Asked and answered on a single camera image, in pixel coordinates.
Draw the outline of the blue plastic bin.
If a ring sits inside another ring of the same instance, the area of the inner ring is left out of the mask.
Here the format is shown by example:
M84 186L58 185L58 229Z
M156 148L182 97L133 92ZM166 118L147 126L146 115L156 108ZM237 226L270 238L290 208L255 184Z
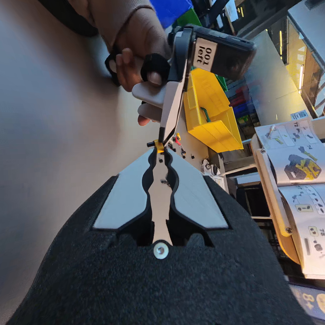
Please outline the blue plastic bin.
M193 8L191 0L150 0L150 2L164 29Z

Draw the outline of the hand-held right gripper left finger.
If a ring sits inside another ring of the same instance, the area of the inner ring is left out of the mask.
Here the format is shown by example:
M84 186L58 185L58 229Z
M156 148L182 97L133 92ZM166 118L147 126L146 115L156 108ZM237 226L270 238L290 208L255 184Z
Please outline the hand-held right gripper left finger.
M155 149L125 167L104 202L95 230L130 231L135 235L146 233L152 226L152 209L148 189L153 183Z

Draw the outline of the person's left forearm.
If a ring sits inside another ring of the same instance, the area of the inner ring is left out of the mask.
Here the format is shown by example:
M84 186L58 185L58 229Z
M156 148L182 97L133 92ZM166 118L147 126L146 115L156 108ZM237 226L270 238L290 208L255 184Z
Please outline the person's left forearm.
M148 0L69 0L72 8L95 27L110 52L122 27L140 9L155 13Z

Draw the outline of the stack of coloured crates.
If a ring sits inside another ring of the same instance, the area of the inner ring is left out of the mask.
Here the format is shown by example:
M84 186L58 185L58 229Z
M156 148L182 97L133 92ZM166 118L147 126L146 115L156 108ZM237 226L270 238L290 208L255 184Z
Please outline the stack of coloured crates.
M256 108L247 84L235 89L234 94L231 95L228 100L237 120L256 113Z

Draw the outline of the grey desk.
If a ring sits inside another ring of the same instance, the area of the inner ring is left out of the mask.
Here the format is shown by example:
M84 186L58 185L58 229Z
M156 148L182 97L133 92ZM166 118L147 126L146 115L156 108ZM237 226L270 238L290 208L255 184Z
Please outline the grey desk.
M100 39L38 1L1 1L1 324L67 219L143 155L159 124L108 78Z

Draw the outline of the pile of black red pieces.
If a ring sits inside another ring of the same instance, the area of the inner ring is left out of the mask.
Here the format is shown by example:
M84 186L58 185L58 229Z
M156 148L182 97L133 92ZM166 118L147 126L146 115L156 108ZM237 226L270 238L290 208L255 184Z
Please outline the pile of black red pieces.
M184 150L182 144L181 144L181 136L180 133L176 133L172 136L172 138L168 141L168 147L172 149L174 152L176 152L176 148L174 148L174 145L177 145L180 148L181 157L183 159L186 158L186 151Z

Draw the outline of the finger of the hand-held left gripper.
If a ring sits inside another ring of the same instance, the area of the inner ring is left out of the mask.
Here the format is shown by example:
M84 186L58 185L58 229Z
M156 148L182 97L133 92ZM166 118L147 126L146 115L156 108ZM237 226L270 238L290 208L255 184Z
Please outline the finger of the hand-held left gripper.
M162 144L167 144L175 133L182 108L185 79L184 76L180 82L169 81L160 89L164 95L159 129L159 142Z

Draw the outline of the yellow plastic bin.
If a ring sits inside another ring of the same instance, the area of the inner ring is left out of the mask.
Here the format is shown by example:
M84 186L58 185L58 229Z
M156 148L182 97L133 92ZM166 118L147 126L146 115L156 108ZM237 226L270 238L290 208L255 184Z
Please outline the yellow plastic bin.
M217 153L243 149L233 108L216 76L195 68L183 98L187 131ZM207 109L210 123L200 107Z

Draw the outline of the green plastic bin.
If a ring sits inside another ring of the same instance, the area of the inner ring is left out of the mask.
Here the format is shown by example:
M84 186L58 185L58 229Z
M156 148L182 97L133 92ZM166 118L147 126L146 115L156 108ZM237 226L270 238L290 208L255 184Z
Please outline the green plastic bin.
M193 8L190 8L187 12L185 12L177 20L175 20L175 22L172 24L172 28L175 29L177 26L184 27L187 24L202 27L202 24ZM225 82L225 78L219 75L215 76L219 84L221 85L223 91L227 92L228 88Z

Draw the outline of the open instruction manual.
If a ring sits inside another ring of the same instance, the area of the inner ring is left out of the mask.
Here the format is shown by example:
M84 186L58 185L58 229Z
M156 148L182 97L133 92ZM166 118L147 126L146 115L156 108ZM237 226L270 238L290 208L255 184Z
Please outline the open instruction manual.
M255 128L267 152L302 273L325 278L324 117Z

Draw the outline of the small yellow black building piece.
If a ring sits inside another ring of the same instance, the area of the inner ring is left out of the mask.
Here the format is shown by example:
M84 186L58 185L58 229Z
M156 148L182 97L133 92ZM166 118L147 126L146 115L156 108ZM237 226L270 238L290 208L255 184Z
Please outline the small yellow black building piece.
M157 153L159 153L159 154L160 153L164 153L164 151L165 151L165 147L164 147L163 143L159 142L158 140L154 140L152 142L148 142L147 143L147 147L148 148L151 148L151 147L156 148Z

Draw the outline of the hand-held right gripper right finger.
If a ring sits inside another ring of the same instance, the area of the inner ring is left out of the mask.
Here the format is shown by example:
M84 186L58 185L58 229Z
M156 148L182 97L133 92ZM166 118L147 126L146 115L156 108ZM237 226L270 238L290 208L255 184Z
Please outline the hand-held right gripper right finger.
M170 235L192 235L209 231L227 231L229 225L223 216L204 175L173 150L165 150L165 165L170 197Z

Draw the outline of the person's left hand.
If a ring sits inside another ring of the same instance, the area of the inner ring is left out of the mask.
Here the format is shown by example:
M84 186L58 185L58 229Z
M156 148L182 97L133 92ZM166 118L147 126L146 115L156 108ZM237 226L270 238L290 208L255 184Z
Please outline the person's left hand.
M156 13L149 9L137 10L132 15L118 33L113 48L119 52L117 78L127 92L143 80L135 58L145 59L150 54L159 54L165 59L171 57L165 31Z

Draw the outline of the blue cardboard box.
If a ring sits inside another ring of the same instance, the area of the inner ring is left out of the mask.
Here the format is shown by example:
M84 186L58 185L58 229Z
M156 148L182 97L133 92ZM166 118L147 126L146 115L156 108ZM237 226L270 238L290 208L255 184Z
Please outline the blue cardboard box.
M306 314L324 324L325 290L296 284L289 284L289 287Z

